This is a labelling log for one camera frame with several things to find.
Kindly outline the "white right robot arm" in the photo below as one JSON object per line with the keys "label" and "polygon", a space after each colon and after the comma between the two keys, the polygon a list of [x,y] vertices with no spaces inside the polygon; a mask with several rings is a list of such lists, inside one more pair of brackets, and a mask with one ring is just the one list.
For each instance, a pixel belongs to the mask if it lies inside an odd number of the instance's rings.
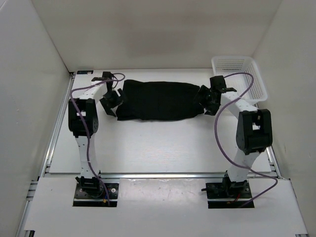
{"label": "white right robot arm", "polygon": [[211,89],[202,86],[198,91],[197,101],[204,107],[207,115],[216,116],[214,133],[219,143],[217,123],[220,114],[228,109],[237,119],[236,144],[238,147],[234,159],[219,149],[232,164],[222,181],[222,193],[234,197],[247,183],[247,175],[257,157],[272,144],[271,113],[267,109],[259,110],[241,99],[233,88]]}

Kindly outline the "black shorts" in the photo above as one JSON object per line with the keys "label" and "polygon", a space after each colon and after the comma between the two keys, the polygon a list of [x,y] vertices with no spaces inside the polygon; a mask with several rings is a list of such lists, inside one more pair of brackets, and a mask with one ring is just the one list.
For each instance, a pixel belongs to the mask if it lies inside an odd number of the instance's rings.
{"label": "black shorts", "polygon": [[118,120],[177,121],[203,114],[194,102],[199,86],[184,82],[126,80],[123,93],[127,101],[118,106]]}

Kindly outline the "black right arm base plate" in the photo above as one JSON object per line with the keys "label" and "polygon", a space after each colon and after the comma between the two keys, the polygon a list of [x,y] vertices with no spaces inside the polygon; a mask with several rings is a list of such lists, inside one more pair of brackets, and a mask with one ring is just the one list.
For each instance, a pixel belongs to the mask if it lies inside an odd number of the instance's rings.
{"label": "black right arm base plate", "polygon": [[201,191],[206,193],[208,209],[254,208],[253,201],[246,204],[252,199],[248,183],[245,187],[232,191],[226,191],[222,183],[206,183]]}

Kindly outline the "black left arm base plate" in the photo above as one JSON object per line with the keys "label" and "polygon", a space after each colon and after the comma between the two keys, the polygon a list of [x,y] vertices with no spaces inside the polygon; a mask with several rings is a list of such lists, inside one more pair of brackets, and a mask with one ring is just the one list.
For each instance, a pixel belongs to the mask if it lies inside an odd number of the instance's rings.
{"label": "black left arm base plate", "polygon": [[74,207],[117,207],[119,195],[119,183],[105,184],[109,193],[110,202],[107,201],[108,196],[103,187],[100,191],[86,192],[79,183],[76,185],[73,206]]}

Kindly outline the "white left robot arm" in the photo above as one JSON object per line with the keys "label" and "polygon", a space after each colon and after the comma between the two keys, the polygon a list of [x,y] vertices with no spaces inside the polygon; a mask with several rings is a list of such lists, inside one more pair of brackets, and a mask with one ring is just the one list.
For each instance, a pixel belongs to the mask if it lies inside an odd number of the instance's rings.
{"label": "white left robot arm", "polygon": [[119,82],[116,74],[104,72],[94,77],[91,85],[82,87],[79,98],[70,95],[68,102],[68,127],[80,144],[83,171],[76,181],[82,190],[93,198],[107,195],[107,187],[92,165],[92,137],[98,130],[96,105],[101,103],[107,115],[118,120],[177,121],[203,114],[202,106],[194,101],[200,87],[185,82],[152,81],[141,82],[122,79],[123,87],[115,88]]}

